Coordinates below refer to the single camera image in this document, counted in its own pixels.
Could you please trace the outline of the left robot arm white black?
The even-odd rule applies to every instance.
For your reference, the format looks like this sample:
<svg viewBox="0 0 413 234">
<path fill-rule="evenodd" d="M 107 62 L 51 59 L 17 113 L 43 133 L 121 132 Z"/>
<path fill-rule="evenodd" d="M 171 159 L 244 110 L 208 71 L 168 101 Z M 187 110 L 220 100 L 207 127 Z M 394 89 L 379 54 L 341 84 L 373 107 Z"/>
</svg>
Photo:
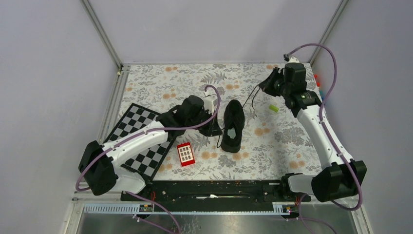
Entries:
<svg viewBox="0 0 413 234">
<path fill-rule="evenodd" d="M 151 194 L 150 185 L 139 173 L 123 169 L 122 164 L 153 146 L 183 135 L 187 130 L 197 130 L 210 136 L 204 129 L 213 125 L 220 104 L 221 97 L 217 94 L 204 98 L 191 95 L 182 104 L 127 136 L 103 145 L 96 140 L 90 142 L 78 167 L 81 176 L 76 182 L 76 190 L 90 190 L 95 196 L 107 192 L 129 192 L 139 200 L 146 200 Z"/>
</svg>

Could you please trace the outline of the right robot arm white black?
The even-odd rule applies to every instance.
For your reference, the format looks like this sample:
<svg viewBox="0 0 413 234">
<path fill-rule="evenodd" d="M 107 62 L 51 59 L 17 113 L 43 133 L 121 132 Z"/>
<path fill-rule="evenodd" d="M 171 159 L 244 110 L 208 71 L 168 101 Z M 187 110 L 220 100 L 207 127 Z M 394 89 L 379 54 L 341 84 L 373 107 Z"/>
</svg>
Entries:
<svg viewBox="0 0 413 234">
<path fill-rule="evenodd" d="M 293 62 L 284 68 L 276 67 L 259 87 L 266 94 L 284 99 L 286 107 L 306 130 L 322 167 L 316 176 L 294 173 L 283 176 L 281 198 L 291 201 L 300 193 L 326 202 L 361 196 L 367 167 L 363 161 L 355 161 L 338 140 L 321 110 L 320 98 L 307 89 L 304 65 Z"/>
</svg>

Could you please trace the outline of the black sneaker shoe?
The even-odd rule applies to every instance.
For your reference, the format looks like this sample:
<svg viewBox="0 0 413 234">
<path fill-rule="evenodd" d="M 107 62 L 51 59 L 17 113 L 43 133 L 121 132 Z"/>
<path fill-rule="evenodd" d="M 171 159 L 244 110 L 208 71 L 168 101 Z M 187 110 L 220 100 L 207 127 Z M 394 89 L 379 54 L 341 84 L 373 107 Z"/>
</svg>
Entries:
<svg viewBox="0 0 413 234">
<path fill-rule="evenodd" d="M 225 108 L 224 130 L 221 148 L 228 153 L 237 153 L 241 148 L 245 115 L 241 103 L 233 99 Z"/>
</svg>

